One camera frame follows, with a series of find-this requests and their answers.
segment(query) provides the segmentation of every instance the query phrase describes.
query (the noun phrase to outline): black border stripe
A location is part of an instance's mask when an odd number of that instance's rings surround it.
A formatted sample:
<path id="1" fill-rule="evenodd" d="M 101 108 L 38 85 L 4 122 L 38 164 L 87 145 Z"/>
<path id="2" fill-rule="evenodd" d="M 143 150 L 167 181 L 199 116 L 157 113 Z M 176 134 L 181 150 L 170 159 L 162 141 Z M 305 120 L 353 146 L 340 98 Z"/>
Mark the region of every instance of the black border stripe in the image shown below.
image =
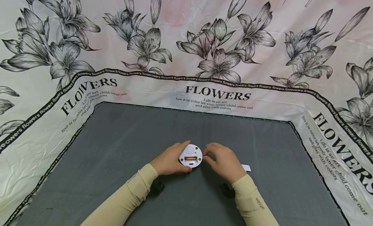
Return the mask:
<path id="1" fill-rule="evenodd" d="M 314 168 L 316 169 L 317 173 L 319 174 L 319 177 L 320 179 L 322 180 L 322 183 L 324 184 L 324 186 L 326 187 L 327 191 L 329 192 L 330 196 L 332 197 L 334 203 L 336 204 L 339 212 L 341 213 L 342 217 L 344 218 L 344 220 L 346 221 L 346 224 L 347 226 L 351 226 L 351 224 L 348 222 L 348 219 L 346 218 L 345 214 L 343 213 L 341 207 L 339 206 L 339 204 L 337 203 L 336 199 L 334 198 L 332 192 L 330 191 L 329 187 L 326 185 L 326 182 L 325 182 L 325 179 L 324 177 L 321 175 L 321 172 L 318 170 L 318 168 L 316 167 L 315 163 L 313 162 L 311 156 L 309 155 L 309 153 L 307 152 L 307 149 L 306 147 L 304 146 L 304 143 L 302 141 L 302 138 L 300 137 L 297 129 L 295 128 L 294 124 L 291 122 L 291 121 L 279 121 L 279 120 L 273 120 L 273 119 L 261 119 L 261 118 L 251 118 L 251 117 L 245 117 L 245 116 L 233 116 L 233 115 L 222 115 L 222 114 L 216 114 L 216 113 L 205 113 L 205 112 L 196 112 L 196 111 L 190 111 L 190 110 L 179 110 L 179 109 L 172 109 L 172 108 L 162 108 L 162 107 L 153 107 L 153 106 L 141 106 L 141 105 L 135 105 L 135 104 L 125 104 L 125 103 L 114 103 L 114 102 L 107 102 L 107 101 L 103 101 L 101 103 L 98 103 L 97 105 L 99 104 L 102 104 L 102 103 L 111 103 L 111 104 L 120 104 L 120 105 L 128 105 L 128 106 L 138 106 L 138 107 L 146 107 L 146 108 L 161 108 L 161 109 L 166 109 L 166 110 L 176 110 L 176 111 L 183 111 L 183 112 L 191 112 L 191 113 L 202 113 L 202 114 L 207 114 L 207 115 L 218 115 L 218 116 L 228 116 L 228 117 L 233 117 L 233 118 L 244 118 L 244 119 L 252 119 L 252 120 L 262 120 L 262 121 L 271 121 L 271 122 L 280 122 L 280 123 L 287 123 L 291 126 L 292 130 L 294 131 L 295 135 L 297 136 L 297 138 L 299 139 L 305 153 L 308 155 L 308 157 L 310 158 L 310 162 L 313 164 Z M 87 118 L 86 122 L 83 123 L 83 125 L 81 126 L 81 128 L 79 128 L 76 133 L 73 135 L 73 137 L 71 138 L 70 142 L 66 145 L 66 147 L 62 150 L 62 152 L 57 156 L 57 158 L 54 160 L 54 162 L 52 163 L 52 165 L 49 167 L 49 169 L 46 171 L 46 173 L 40 178 L 38 184 L 36 185 L 36 187 L 34 188 L 34 190 L 27 196 L 25 197 L 25 199 L 23 200 L 23 202 L 15 209 L 15 211 L 12 213 L 12 215 L 8 218 L 8 220 L 5 222 L 5 224 L 3 226 L 9 226 L 10 224 L 14 223 L 15 221 L 17 221 L 20 216 L 23 214 L 23 212 L 20 212 L 22 209 L 26 209 L 25 206 L 27 206 L 27 204 L 29 203 L 30 199 L 32 198 L 32 196 L 38 191 L 38 189 L 40 189 L 40 187 L 44 184 L 44 182 L 46 181 L 47 177 L 49 177 L 49 175 L 52 173 L 54 167 L 57 165 L 57 163 L 61 160 L 61 158 L 63 157 L 63 155 L 67 152 L 67 150 L 70 148 L 70 146 L 72 145 L 72 143 L 74 142 L 74 140 L 76 139 L 76 137 L 79 135 L 79 133 L 83 130 L 84 126 L 87 124 L 88 120 L 91 118 L 91 116 L 93 115 L 94 111 L 96 110 L 96 106 L 94 106 L 94 110 L 93 112 L 91 113 L 91 115 Z"/>
<path id="2" fill-rule="evenodd" d="M 5 148 L 7 148 L 10 144 L 12 144 L 12 142 L 16 140 L 27 128 L 29 128 L 35 121 L 41 118 L 42 115 L 44 115 L 47 111 L 49 111 L 54 106 L 54 104 L 61 98 L 61 96 L 66 94 L 74 86 L 78 78 L 82 76 L 98 76 L 104 73 L 120 74 L 122 76 L 133 76 L 133 75 L 146 76 L 146 77 L 150 77 L 153 79 L 162 79 L 162 80 L 212 82 L 212 83 L 221 84 L 221 85 L 234 87 L 234 88 L 251 88 L 251 89 L 259 88 L 259 89 L 275 90 L 275 91 L 282 91 L 282 92 L 310 94 L 326 106 L 329 112 L 334 116 L 334 119 L 339 124 L 339 126 L 341 126 L 341 128 L 347 133 L 347 135 L 351 138 L 351 140 L 353 140 L 355 144 L 358 145 L 358 147 L 364 153 L 366 158 L 368 158 L 371 164 L 373 164 L 373 150 L 361 138 L 359 138 L 359 136 L 351 129 L 351 127 L 347 125 L 347 123 L 339 116 L 333 104 L 314 90 L 299 89 L 299 88 L 285 88 L 281 86 L 266 85 L 266 84 L 235 84 L 233 82 L 224 81 L 224 80 L 215 79 L 215 78 L 197 78 L 197 77 L 174 76 L 174 75 L 164 76 L 164 75 L 141 72 L 141 71 L 125 72 L 125 71 L 121 71 L 118 69 L 110 69 L 110 68 L 102 69 L 101 71 L 98 71 L 98 72 L 79 72 L 75 74 L 68 86 L 58 91 L 55 94 L 55 96 L 41 110 L 39 110 L 34 115 L 30 116 L 22 125 L 19 126 L 19 128 L 22 126 L 25 126 L 25 129 L 21 133 L 17 133 L 17 130 L 15 130 L 13 133 L 8 135 L 6 138 L 4 138 L 4 140 L 0 142 L 0 145 L 1 145 L 0 154 L 3 150 L 5 150 Z M 38 114 L 40 115 L 39 118 L 36 118 L 34 121 L 30 121 L 33 117 L 36 117 Z"/>

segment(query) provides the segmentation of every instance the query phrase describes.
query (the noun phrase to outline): beige sleeve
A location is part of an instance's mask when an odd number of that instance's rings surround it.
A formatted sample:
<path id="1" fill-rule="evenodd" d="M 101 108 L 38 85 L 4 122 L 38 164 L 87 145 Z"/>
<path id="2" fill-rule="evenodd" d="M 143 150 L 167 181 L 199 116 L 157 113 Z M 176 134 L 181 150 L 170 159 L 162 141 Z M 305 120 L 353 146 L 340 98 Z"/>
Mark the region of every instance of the beige sleeve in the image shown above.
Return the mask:
<path id="1" fill-rule="evenodd" d="M 133 210 L 145 200 L 157 177 L 155 169 L 150 164 L 145 165 L 88 216 L 81 226 L 123 226 Z"/>
<path id="2" fill-rule="evenodd" d="M 236 204 L 246 226 L 279 226 L 249 175 L 232 184 Z"/>

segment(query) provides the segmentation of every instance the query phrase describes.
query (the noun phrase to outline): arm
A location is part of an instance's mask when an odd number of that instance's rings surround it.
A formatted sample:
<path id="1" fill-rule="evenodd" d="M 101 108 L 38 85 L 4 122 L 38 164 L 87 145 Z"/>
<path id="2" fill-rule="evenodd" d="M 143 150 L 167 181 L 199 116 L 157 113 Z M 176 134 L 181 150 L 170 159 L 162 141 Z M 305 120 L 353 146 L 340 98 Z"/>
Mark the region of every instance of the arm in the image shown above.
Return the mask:
<path id="1" fill-rule="evenodd" d="M 158 175 L 192 171 L 191 167 L 184 166 L 178 161 L 189 142 L 175 143 L 145 165 L 88 216 L 81 226 L 123 226 L 133 210 L 145 200 L 152 182 Z"/>
<path id="2" fill-rule="evenodd" d="M 133 210 L 145 200 L 157 177 L 158 173 L 152 165 L 145 165 L 106 199 L 81 226 L 123 226 Z"/>
<path id="3" fill-rule="evenodd" d="M 210 152 L 215 154 L 216 160 L 208 156 Z M 237 208 L 246 226 L 279 226 L 232 150 L 218 143 L 210 143 L 203 152 L 203 160 L 234 188 Z"/>
<path id="4" fill-rule="evenodd" d="M 236 204 L 247 226 L 279 226 L 249 175 L 232 184 Z"/>

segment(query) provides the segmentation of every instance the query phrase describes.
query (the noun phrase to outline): hand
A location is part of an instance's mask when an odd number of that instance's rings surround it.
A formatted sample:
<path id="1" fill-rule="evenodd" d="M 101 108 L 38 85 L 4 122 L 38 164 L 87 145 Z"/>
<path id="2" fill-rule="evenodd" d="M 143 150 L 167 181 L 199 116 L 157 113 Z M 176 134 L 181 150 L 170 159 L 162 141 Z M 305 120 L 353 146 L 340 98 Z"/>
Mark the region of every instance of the hand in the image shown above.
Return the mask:
<path id="1" fill-rule="evenodd" d="M 177 172 L 188 173 L 192 171 L 191 167 L 184 166 L 179 163 L 179 156 L 188 146 L 190 141 L 184 143 L 175 143 L 171 147 L 167 148 L 161 155 L 157 156 L 150 162 L 158 175 L 170 175 Z"/>
<path id="2" fill-rule="evenodd" d="M 216 161 L 208 156 L 209 152 L 215 154 Z M 230 184 L 233 184 L 246 175 L 246 171 L 243 169 L 234 152 L 219 143 L 213 142 L 206 145 L 206 149 L 203 151 L 203 160 Z"/>

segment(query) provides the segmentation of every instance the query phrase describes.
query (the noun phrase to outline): gray mat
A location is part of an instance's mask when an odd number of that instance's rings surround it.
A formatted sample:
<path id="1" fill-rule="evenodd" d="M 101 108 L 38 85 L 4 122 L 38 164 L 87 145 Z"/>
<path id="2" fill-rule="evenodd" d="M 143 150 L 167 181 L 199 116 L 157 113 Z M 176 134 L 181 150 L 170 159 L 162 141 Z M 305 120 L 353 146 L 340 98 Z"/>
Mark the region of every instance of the gray mat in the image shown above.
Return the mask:
<path id="1" fill-rule="evenodd" d="M 18 226 L 80 225 L 138 169 L 175 142 L 230 147 L 282 226 L 344 226 L 346 221 L 287 123 L 103 103 L 61 159 Z M 245 225 L 224 183 L 202 164 L 161 177 L 126 226 Z"/>

